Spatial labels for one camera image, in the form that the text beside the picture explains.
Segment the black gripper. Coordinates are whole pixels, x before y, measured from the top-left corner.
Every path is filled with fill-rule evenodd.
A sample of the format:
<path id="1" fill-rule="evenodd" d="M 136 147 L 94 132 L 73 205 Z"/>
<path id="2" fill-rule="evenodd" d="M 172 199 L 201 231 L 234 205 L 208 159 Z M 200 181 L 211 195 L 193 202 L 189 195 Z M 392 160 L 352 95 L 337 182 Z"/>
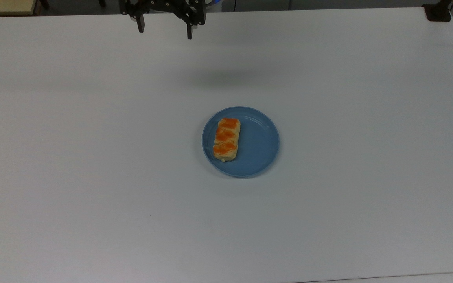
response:
<path id="1" fill-rule="evenodd" d="M 119 11 L 136 21 L 140 33 L 145 29 L 144 14 L 149 11 L 175 14 L 186 23 L 188 40 L 194 27 L 205 24 L 207 14 L 205 0 L 119 0 Z"/>

